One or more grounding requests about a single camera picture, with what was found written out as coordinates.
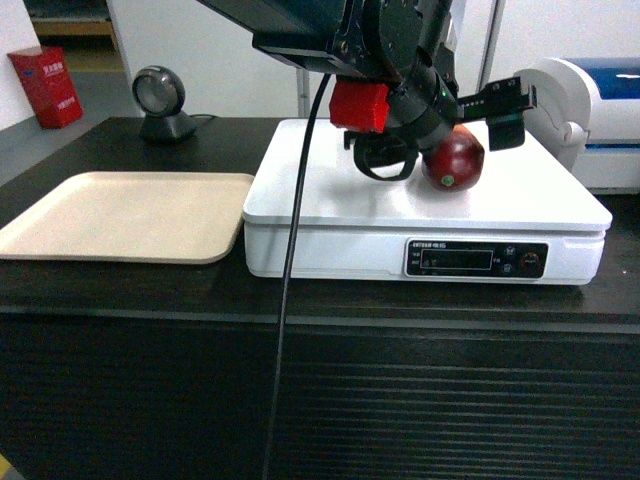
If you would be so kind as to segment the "black gripper red block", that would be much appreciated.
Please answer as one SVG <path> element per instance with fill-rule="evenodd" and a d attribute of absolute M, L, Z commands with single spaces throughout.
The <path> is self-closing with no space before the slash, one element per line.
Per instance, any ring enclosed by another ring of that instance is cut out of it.
<path fill-rule="evenodd" d="M 458 113 L 451 89 L 422 49 L 349 49 L 335 54 L 336 85 L 331 123 L 347 131 L 345 150 L 356 168 L 377 181 L 403 181 L 413 173 L 418 148 L 441 142 Z M 458 100 L 459 122 L 484 119 L 489 149 L 501 151 L 525 142 L 524 112 L 537 107 L 537 89 L 520 76 L 490 82 Z M 376 169 L 400 165 L 381 176 Z"/>

